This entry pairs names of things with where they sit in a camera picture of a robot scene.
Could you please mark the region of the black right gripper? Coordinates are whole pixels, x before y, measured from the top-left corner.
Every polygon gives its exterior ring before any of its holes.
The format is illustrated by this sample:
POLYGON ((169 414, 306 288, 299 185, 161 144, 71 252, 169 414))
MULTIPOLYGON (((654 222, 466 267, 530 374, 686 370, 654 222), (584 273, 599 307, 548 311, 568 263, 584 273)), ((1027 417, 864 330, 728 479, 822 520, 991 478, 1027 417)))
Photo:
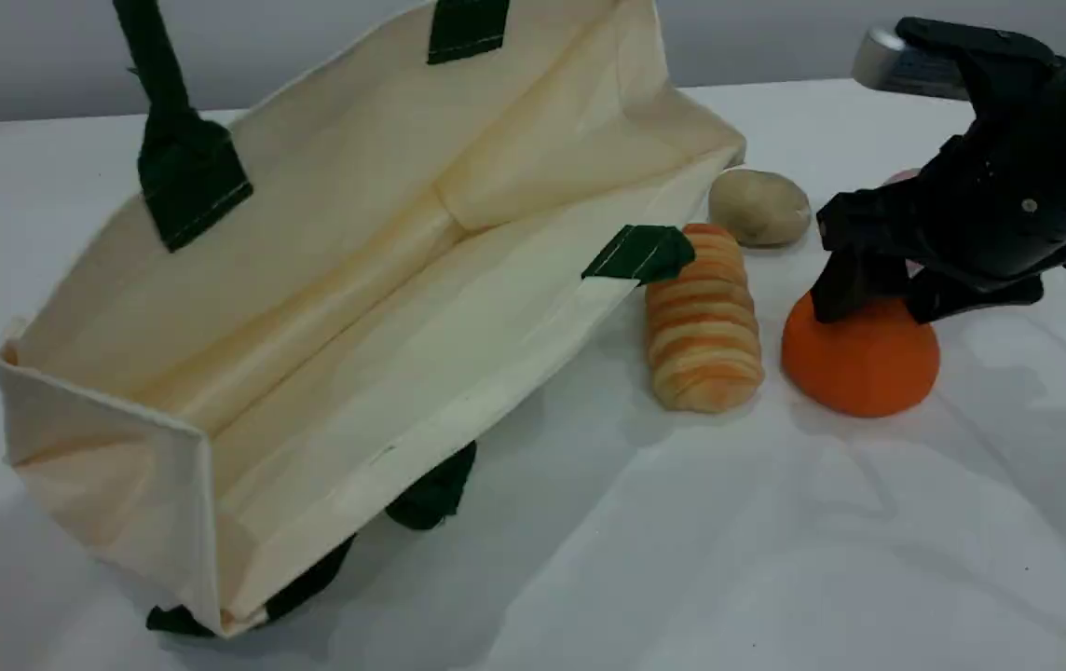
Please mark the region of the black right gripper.
POLYGON ((1066 124, 975 126, 916 177, 838 194, 817 220, 831 251, 810 290, 820 323, 883 301, 920 324, 1035 305, 1044 284, 1027 277, 1066 268, 1066 124), (909 279, 907 262, 928 270, 909 279))

